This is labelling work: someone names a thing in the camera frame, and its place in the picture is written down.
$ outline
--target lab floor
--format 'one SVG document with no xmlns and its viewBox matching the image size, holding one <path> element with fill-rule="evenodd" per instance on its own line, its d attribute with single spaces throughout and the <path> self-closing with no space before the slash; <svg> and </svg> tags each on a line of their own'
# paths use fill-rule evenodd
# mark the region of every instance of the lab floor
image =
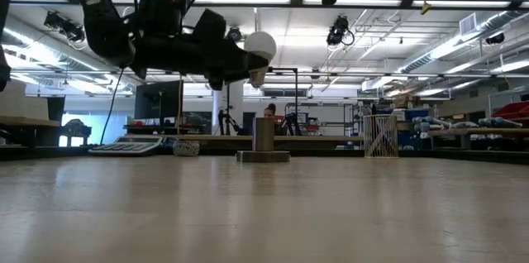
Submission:
<svg viewBox="0 0 529 263">
<path fill-rule="evenodd" d="M 0 162 L 2 263 L 529 262 L 529 166 Z"/>
</svg>

